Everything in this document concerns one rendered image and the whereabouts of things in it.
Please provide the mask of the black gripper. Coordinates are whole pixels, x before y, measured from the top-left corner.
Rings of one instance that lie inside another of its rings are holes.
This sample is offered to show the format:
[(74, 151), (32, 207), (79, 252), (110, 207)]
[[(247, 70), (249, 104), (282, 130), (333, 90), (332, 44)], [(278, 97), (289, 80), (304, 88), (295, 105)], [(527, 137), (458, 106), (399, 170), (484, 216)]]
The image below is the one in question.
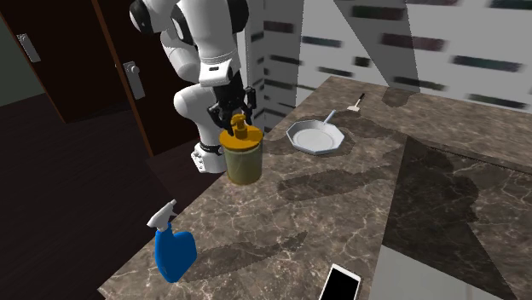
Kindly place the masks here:
[(256, 90), (251, 86), (244, 89), (240, 72), (237, 72), (231, 82), (213, 88), (217, 103), (207, 108), (213, 123), (221, 129), (228, 128), (228, 112), (234, 112), (243, 107), (246, 123), (252, 125), (252, 111), (257, 108)]

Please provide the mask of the olive soap dispenser orange pump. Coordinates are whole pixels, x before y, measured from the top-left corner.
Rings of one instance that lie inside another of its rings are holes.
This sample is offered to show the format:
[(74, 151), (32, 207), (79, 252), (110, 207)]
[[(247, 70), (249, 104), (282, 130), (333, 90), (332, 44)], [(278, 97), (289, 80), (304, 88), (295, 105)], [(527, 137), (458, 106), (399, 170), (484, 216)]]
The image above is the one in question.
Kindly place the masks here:
[(246, 122), (244, 114), (231, 118), (230, 128), (219, 136), (227, 166), (228, 179), (238, 185), (249, 185), (259, 180), (263, 166), (263, 132)]

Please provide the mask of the white octagonal pan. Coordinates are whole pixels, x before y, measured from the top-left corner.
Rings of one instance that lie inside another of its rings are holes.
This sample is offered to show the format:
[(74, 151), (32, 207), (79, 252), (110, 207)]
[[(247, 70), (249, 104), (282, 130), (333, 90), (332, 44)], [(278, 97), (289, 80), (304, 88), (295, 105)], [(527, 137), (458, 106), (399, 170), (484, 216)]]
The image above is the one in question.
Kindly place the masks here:
[(293, 123), (287, 130), (286, 136), (290, 143), (299, 151), (322, 155), (336, 151), (344, 141), (344, 134), (330, 119), (334, 116), (332, 110), (324, 120), (303, 120)]

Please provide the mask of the blue spray bottle white trigger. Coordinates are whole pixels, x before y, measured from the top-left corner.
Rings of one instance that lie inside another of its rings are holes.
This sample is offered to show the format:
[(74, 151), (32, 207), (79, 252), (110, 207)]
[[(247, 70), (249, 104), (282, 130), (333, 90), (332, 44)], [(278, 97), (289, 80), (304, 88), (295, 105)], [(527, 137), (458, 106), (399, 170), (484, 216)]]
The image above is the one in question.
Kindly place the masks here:
[(156, 228), (153, 255), (159, 272), (169, 283), (178, 282), (198, 256), (190, 232), (172, 232), (170, 217), (176, 215), (173, 211), (175, 204), (175, 199), (166, 203), (147, 222), (149, 228)]

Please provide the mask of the white phone black screen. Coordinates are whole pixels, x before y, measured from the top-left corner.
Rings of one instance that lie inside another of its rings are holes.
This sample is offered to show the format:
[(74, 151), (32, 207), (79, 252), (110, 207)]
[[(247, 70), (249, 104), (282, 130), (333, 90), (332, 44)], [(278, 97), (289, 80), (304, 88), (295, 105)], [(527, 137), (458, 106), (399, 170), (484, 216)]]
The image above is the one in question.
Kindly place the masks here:
[(318, 300), (356, 300), (361, 276), (333, 263)]

